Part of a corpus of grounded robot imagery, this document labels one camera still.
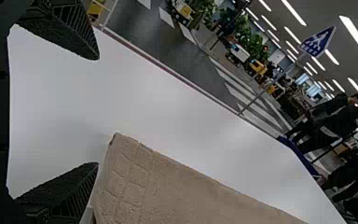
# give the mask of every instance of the zebra crossing sign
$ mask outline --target zebra crossing sign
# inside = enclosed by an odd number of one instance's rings
[[[328,27],[318,34],[304,40],[298,48],[309,54],[311,57],[319,58],[330,44],[336,29],[336,26]]]

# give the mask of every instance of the green plant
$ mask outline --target green plant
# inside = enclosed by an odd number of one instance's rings
[[[194,10],[193,21],[191,22],[190,29],[198,29],[200,23],[203,21],[208,29],[212,28],[212,15],[216,4],[214,0],[193,0],[190,7]]]

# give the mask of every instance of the table surface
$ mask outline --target table surface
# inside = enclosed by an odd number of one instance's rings
[[[96,36],[101,60],[90,62],[11,29],[12,196],[102,161],[120,132],[306,222],[345,223],[289,148],[111,37]]]

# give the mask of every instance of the dark jacket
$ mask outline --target dark jacket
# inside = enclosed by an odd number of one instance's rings
[[[358,107],[348,105],[336,115],[324,120],[324,126],[340,137],[347,137],[357,128]]]
[[[325,112],[328,116],[331,116],[331,114],[345,105],[348,105],[348,96],[345,93],[341,93],[333,100],[317,105],[311,113],[313,117],[318,117],[323,112]]]

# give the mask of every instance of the floor marking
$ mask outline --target floor marking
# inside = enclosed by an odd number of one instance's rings
[[[182,30],[182,33],[185,36],[185,38],[187,38],[189,41],[193,42],[193,44],[197,45],[196,41],[193,38],[193,35],[187,30],[187,28],[180,22],[179,22],[179,26],[180,26],[180,29]]]
[[[236,77],[234,74],[232,74],[230,71],[228,71],[222,64],[217,62],[215,59],[209,57],[209,59],[223,72],[228,74],[231,78],[237,80],[242,86],[246,87],[249,91],[254,92],[254,90],[246,83],[244,83],[242,80],[240,80],[238,77]]]
[[[173,24],[171,15],[161,7],[159,7],[158,9],[159,9],[159,17],[165,22],[167,22],[174,29],[175,25]]]
[[[243,106],[240,104],[237,104],[237,106],[240,109],[243,109]],[[243,112],[243,115],[241,115],[243,118],[248,119],[250,122],[252,122],[255,126],[259,127],[260,129],[264,130],[266,133],[271,134],[273,137],[278,137],[281,135],[276,129],[272,128],[267,124],[264,120],[258,118],[256,115],[252,114],[249,110],[245,110]]]
[[[248,100],[247,98],[245,98],[244,96],[242,96],[239,92],[237,92],[236,90],[234,90],[232,87],[228,86],[228,84],[226,84],[229,92],[235,96],[237,99],[239,99],[240,101],[242,101],[244,104],[248,105],[251,101]],[[277,127],[281,127],[281,125],[278,123],[278,121],[273,118],[269,113],[267,113],[265,110],[261,109],[258,105],[251,105],[251,108],[253,110],[255,110],[257,113],[259,113],[261,116],[263,116],[265,119],[271,121],[272,123],[274,123]]]
[[[142,5],[144,5],[144,7],[146,7],[147,9],[150,10],[151,8],[151,1],[150,0],[138,0],[138,2]]]

